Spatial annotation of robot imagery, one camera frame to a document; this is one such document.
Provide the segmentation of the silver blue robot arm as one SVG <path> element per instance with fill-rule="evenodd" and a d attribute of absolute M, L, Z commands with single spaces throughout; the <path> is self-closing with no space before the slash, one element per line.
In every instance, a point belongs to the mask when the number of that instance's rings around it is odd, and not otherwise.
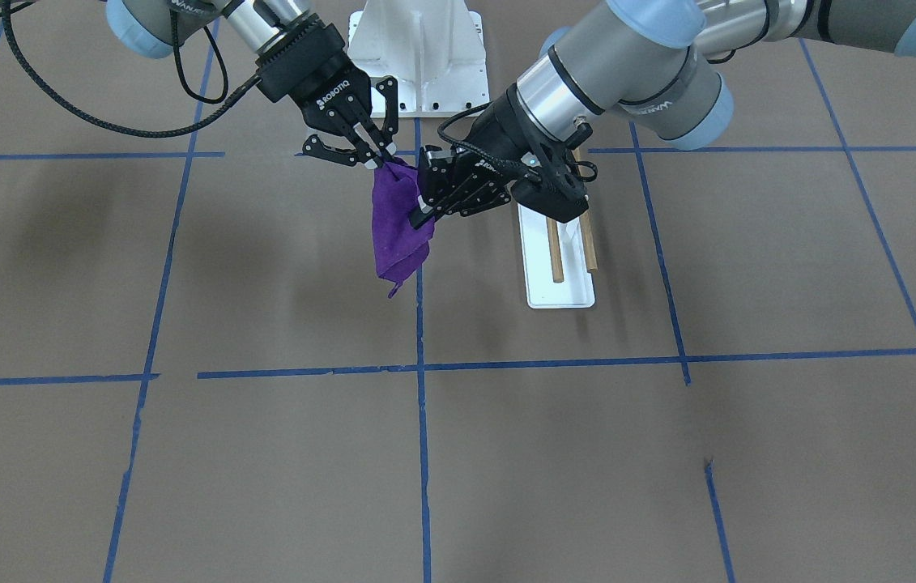
<path fill-rule="evenodd" d="M 759 43 L 820 43 L 916 57 L 916 1 L 602 1 L 557 31 L 465 138 L 438 135 L 418 165 L 413 228 L 517 202 L 566 223 L 588 210 L 594 165 L 573 151 L 606 112 L 623 112 L 669 147 L 707 147 L 733 114 L 714 57 Z"/>
<path fill-rule="evenodd" d="M 109 1 L 105 16 L 126 48 L 154 59 L 177 56 L 185 40 L 222 19 L 254 52 L 251 85 L 300 110 L 312 130 L 306 155 L 369 168 L 394 158 L 398 82 L 358 67 L 343 34 L 309 1 Z"/>

